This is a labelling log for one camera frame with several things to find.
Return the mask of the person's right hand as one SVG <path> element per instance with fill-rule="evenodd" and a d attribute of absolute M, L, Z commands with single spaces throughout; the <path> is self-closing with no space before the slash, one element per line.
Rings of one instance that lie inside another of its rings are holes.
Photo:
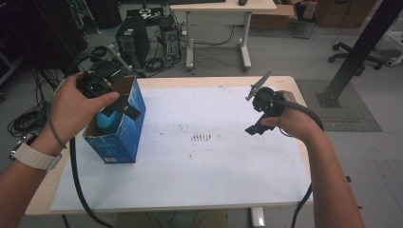
<path fill-rule="evenodd" d="M 286 107 L 279 117 L 268 117 L 262 119 L 260 123 L 266 126 L 279 127 L 304 143 L 325 135 L 309 115 L 292 107 Z"/>

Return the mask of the open computer case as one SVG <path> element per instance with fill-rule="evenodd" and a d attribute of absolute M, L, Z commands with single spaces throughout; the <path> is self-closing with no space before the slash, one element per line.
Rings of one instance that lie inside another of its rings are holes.
<path fill-rule="evenodd" d="M 160 20 L 161 38 L 168 61 L 178 61 L 181 57 L 179 28 L 172 15 L 163 16 Z"/>

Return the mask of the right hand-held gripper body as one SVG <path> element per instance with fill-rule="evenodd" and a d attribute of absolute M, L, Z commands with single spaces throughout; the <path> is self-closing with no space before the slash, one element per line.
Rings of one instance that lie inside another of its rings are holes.
<path fill-rule="evenodd" d="M 263 112 L 270 117 L 279 117 L 284 110 L 281 104 L 284 101 L 283 94 L 264 86 L 271 73 L 272 69 L 269 69 L 265 75 L 251 85 L 251 89 L 245 99 L 247 101 L 253 100 L 252 105 L 257 112 Z"/>

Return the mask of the blue cardboard box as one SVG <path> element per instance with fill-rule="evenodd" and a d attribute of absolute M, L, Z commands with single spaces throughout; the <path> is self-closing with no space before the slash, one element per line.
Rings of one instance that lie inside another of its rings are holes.
<path fill-rule="evenodd" d="M 123 78 L 114 87 L 131 106 L 140 111 L 140 116 L 132 120 L 124 114 L 114 131 L 100 128 L 94 116 L 84 130 L 83 138 L 105 163 L 134 163 L 146 112 L 144 98 L 133 76 Z"/>

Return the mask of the black curtain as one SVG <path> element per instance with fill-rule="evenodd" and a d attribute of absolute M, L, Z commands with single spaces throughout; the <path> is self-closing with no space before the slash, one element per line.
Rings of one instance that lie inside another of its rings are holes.
<path fill-rule="evenodd" d="M 67 74 L 76 56 L 87 48 L 67 0 L 0 0 L 1 27 L 52 88 L 58 83 L 46 71 L 60 69 Z"/>

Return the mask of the white table leg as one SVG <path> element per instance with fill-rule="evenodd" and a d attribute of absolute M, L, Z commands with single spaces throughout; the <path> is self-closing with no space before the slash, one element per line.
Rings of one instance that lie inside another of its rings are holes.
<path fill-rule="evenodd" d="M 249 209 L 252 228 L 265 228 L 265 218 L 262 207 Z"/>

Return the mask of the black keyboard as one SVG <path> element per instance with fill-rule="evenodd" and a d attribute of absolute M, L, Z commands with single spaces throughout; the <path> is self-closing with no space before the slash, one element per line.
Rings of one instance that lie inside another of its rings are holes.
<path fill-rule="evenodd" d="M 224 3 L 226 0 L 167 0 L 170 5 Z"/>

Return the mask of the blue bottle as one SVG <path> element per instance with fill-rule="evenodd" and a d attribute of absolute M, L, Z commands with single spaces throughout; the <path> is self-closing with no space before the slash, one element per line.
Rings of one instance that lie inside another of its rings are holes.
<path fill-rule="evenodd" d="M 121 118 L 122 114 L 117 111 L 114 111 L 110 116 L 99 111 L 96 115 L 96 124 L 104 131 L 115 131 L 120 124 Z"/>

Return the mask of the person's left hand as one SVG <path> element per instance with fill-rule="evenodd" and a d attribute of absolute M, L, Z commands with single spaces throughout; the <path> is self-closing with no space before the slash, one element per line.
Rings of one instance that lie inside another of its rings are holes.
<path fill-rule="evenodd" d="M 98 111 L 120 97 L 118 92 L 109 92 L 98 98 L 87 98 L 77 89 L 80 75 L 68 76 L 53 97 L 46 126 L 31 145 L 36 150 L 52 156 L 59 154 Z"/>

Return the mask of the brown cardboard box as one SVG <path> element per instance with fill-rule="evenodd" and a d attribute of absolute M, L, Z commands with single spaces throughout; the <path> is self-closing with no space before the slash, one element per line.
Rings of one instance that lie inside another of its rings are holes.
<path fill-rule="evenodd" d="M 293 5 L 277 5 L 275 10 L 269 12 L 254 12 L 251 17 L 250 28 L 284 30 L 294 15 Z"/>

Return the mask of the white desk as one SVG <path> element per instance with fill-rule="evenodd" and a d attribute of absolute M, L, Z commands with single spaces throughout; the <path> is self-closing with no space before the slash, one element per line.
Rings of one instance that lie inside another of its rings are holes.
<path fill-rule="evenodd" d="M 194 39 L 191 37 L 191 22 L 212 23 L 215 19 L 222 25 L 243 25 L 243 34 L 239 39 L 242 68 L 252 67 L 247 40 L 250 30 L 251 17 L 254 12 L 269 12 L 277 8 L 274 0 L 248 0 L 244 6 L 239 6 L 239 0 L 226 0 L 224 3 L 170 5 L 171 12 L 183 12 L 185 15 L 187 48 L 186 67 L 194 68 Z"/>

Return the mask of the wooden cabinet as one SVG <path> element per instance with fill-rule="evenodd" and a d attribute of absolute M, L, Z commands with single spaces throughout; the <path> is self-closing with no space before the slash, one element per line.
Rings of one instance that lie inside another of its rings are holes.
<path fill-rule="evenodd" d="M 314 16 L 320 28 L 356 29 L 378 0 L 317 0 Z"/>

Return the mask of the black computer tower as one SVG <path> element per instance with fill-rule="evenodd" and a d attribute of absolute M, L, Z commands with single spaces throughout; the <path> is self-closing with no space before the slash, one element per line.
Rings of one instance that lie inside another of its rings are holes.
<path fill-rule="evenodd" d="M 142 16 L 127 16 L 115 35 L 121 57 L 128 65 L 144 67 L 150 50 Z"/>

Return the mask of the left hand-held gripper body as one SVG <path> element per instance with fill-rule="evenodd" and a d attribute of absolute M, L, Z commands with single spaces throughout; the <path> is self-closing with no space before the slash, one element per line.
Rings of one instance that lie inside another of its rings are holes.
<path fill-rule="evenodd" d="M 77 79 L 77 88 L 87 98 L 97 98 L 115 90 L 124 77 L 132 74 L 132 68 L 114 47 L 95 47 L 82 58 L 92 65 Z"/>

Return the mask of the black metal pillar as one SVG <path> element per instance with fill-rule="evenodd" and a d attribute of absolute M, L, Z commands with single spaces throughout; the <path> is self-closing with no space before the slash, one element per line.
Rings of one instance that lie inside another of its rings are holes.
<path fill-rule="evenodd" d="M 338 98 L 353 79 L 358 67 L 364 63 L 375 45 L 381 40 L 393 21 L 403 10 L 403 0 L 383 0 L 374 16 L 367 24 L 345 61 L 339 68 L 334 79 L 326 89 L 317 93 L 321 107 L 340 107 Z"/>

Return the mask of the person's legs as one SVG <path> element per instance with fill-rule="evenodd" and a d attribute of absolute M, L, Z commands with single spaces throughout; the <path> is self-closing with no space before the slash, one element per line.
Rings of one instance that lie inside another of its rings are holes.
<path fill-rule="evenodd" d="M 177 228 L 174 225 L 175 218 L 176 213 L 171 218 L 164 218 L 157 213 L 121 213 L 114 222 L 114 228 Z M 190 228 L 229 228 L 228 211 L 194 211 Z"/>

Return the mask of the grey floor mat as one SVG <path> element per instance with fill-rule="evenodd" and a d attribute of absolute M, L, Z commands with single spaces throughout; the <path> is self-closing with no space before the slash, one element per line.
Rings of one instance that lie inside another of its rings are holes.
<path fill-rule="evenodd" d="M 380 125 L 356 93 L 348 84 L 338 98 L 336 107 L 322 107 L 317 94 L 325 90 L 330 80 L 297 80 L 297 86 L 307 106 L 323 123 L 326 131 L 339 132 L 381 132 Z"/>

